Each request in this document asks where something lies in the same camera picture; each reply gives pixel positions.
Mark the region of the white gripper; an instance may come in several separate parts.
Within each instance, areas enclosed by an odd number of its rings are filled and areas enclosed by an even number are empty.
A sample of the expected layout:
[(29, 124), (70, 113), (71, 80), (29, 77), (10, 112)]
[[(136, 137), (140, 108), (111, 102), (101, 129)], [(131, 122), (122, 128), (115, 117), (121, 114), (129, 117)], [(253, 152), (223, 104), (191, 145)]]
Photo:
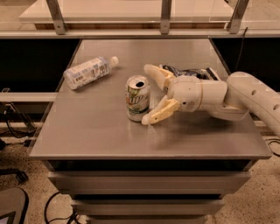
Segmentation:
[(179, 76), (158, 66), (146, 64), (144, 72), (153, 79), (165, 95), (159, 104), (142, 119), (142, 125), (152, 125), (172, 116), (176, 111), (208, 111), (209, 106), (224, 102), (228, 85), (222, 80), (202, 80), (194, 76)]

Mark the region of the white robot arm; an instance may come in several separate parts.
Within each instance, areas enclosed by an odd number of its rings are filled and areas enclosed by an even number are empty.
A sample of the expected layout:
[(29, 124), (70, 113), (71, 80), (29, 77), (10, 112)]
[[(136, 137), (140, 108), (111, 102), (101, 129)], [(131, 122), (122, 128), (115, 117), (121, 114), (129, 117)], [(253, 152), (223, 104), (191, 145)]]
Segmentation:
[(234, 72), (222, 80), (218, 75), (212, 79), (195, 73), (177, 76), (150, 64), (144, 71), (167, 94), (143, 117), (143, 125), (158, 123), (176, 111), (205, 111), (228, 121), (240, 121), (252, 113), (280, 136), (280, 94), (249, 73)]

